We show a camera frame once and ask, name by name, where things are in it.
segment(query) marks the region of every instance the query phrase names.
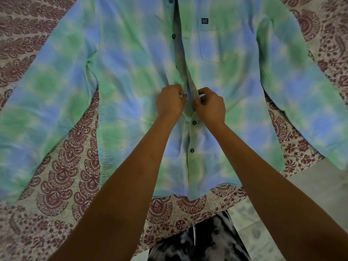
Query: person's left hand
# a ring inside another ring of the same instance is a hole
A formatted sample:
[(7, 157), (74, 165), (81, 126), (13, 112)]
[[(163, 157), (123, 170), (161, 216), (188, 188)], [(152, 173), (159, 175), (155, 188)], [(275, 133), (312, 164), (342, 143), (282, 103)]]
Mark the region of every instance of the person's left hand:
[(186, 96), (181, 95), (184, 95), (184, 89), (180, 84), (164, 87), (156, 100), (158, 116), (177, 122), (187, 102)]

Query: floral bedsheet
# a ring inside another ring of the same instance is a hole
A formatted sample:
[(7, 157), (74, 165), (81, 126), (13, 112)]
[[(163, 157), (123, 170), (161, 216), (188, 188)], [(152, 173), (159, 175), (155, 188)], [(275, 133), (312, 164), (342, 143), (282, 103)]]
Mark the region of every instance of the floral bedsheet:
[[(76, 0), (0, 0), (0, 111), (57, 21)], [(348, 105), (348, 0), (282, 0), (298, 19), (309, 56)], [(98, 92), (77, 125), (43, 160), (18, 202), (0, 202), (0, 260), (46, 260), (65, 240), (98, 192)], [(285, 177), (322, 156), (267, 99), (284, 152)], [(244, 199), (222, 185), (189, 201), (153, 199), (136, 253)]]

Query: tiled floor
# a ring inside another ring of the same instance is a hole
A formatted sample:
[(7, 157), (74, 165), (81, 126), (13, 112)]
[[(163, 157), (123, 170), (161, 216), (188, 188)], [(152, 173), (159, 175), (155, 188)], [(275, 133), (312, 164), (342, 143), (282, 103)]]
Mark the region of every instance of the tiled floor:
[[(348, 171), (324, 159), (289, 180), (320, 205), (348, 231)], [(285, 260), (249, 199), (229, 209), (232, 221), (253, 261)], [(148, 251), (132, 261), (145, 261)]]

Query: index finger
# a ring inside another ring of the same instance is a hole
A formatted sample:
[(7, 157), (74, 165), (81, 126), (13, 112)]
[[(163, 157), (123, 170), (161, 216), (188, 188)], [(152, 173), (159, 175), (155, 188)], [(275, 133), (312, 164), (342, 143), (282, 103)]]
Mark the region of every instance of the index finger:
[(175, 85), (172, 85), (172, 86), (177, 89), (177, 91), (178, 91), (178, 93), (180, 95), (184, 94), (184, 89), (182, 88), (181, 84), (175, 84)]
[(199, 95), (201, 94), (205, 94), (205, 95), (210, 95), (213, 93), (213, 91), (211, 89), (209, 89), (208, 87), (204, 87), (198, 90)]

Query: plaid shirt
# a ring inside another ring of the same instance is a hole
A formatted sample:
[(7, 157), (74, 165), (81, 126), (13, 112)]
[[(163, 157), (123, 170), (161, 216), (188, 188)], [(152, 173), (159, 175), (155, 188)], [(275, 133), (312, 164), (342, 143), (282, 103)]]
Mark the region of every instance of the plaid shirt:
[[(284, 159), (263, 89), (313, 147), (347, 165), (345, 105), (307, 57), (299, 25), (280, 0), (78, 0), (0, 115), (0, 197), (20, 196), (98, 86), (103, 185), (154, 123), (156, 96), (175, 83), (189, 98), (202, 87), (223, 96), (226, 124), (277, 170)], [(189, 100), (154, 197), (196, 199), (224, 183), (241, 185)]]

